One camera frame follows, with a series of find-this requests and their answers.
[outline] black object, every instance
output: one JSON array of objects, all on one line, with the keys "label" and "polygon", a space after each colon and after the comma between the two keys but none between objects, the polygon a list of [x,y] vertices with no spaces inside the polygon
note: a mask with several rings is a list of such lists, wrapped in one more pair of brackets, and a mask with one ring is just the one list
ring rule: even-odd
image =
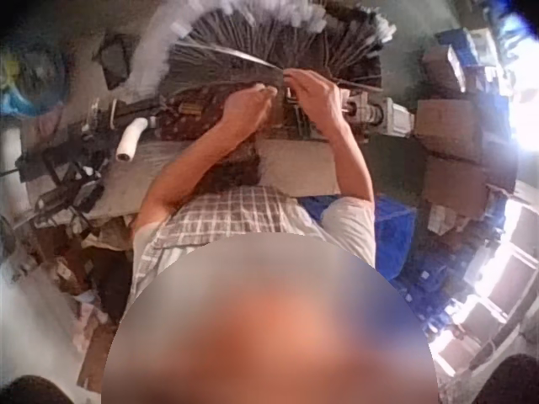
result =
[{"label": "black object", "polygon": [[2,404],[73,404],[60,388],[39,376],[21,376],[0,390]]},{"label": "black object", "polygon": [[113,90],[131,74],[131,57],[137,39],[130,35],[107,32],[93,59],[103,68],[107,88]]},{"label": "black object", "polygon": [[539,362],[528,355],[507,358],[488,378],[473,404],[537,404]]}]

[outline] white bristles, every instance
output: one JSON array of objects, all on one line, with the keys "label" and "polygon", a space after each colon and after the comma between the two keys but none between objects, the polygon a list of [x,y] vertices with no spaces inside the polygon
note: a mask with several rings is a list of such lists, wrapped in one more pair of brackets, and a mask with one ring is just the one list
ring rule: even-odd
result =
[{"label": "white bristles", "polygon": [[[268,67],[211,51],[212,45],[279,68],[312,68],[338,75],[379,50],[395,32],[394,25],[379,14],[375,24],[370,18],[340,21],[326,14],[325,3],[169,0],[158,9],[136,49],[129,85],[139,94],[150,95],[163,81],[167,88],[180,89],[216,81],[250,81],[268,74],[275,78],[275,69],[268,72]],[[175,46],[177,40],[205,47]]]}]

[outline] checkered shirt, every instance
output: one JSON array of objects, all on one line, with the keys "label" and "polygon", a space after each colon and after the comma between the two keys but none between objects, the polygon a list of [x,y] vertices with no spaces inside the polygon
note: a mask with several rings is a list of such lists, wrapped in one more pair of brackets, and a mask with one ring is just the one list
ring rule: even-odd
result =
[{"label": "checkered shirt", "polygon": [[194,199],[162,225],[146,246],[136,268],[131,293],[138,281],[159,265],[163,250],[179,247],[184,253],[222,238],[263,232],[294,233],[285,205],[295,200],[269,187],[240,187]]}]

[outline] workbench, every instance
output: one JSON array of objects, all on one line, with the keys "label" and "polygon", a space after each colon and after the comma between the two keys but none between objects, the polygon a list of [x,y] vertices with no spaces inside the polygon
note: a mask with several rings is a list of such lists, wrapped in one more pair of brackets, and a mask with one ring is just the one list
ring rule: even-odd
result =
[{"label": "workbench", "polygon": [[[137,213],[153,179],[188,145],[146,142],[139,145],[132,162],[112,162],[104,175],[104,195],[86,217],[97,220]],[[327,143],[260,139],[257,149],[261,157],[261,185],[275,186],[294,197],[339,193],[333,155]],[[54,183],[45,175],[28,182],[26,188],[30,206],[35,206],[39,196],[53,189]],[[64,210],[54,217],[54,222],[67,224],[71,219],[72,213]]]}]

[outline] bristles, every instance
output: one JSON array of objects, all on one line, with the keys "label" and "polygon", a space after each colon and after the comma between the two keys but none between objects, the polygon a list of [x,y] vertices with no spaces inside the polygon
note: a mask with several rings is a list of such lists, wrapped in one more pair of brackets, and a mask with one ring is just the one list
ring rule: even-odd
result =
[{"label": "bristles", "polygon": [[258,81],[278,85],[275,70],[177,40],[218,45],[280,68],[300,67],[360,82],[365,64],[395,28],[379,13],[312,0],[176,0],[162,6],[133,58],[130,85],[149,95],[208,82]]}]

